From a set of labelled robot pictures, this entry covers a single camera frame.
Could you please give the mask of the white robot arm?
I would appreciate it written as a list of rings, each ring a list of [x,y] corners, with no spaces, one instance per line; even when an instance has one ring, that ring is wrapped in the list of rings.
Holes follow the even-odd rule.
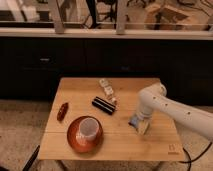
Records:
[[[166,97],[166,93],[161,83],[141,89],[136,116],[143,120],[158,110],[213,142],[213,113],[171,100]]]

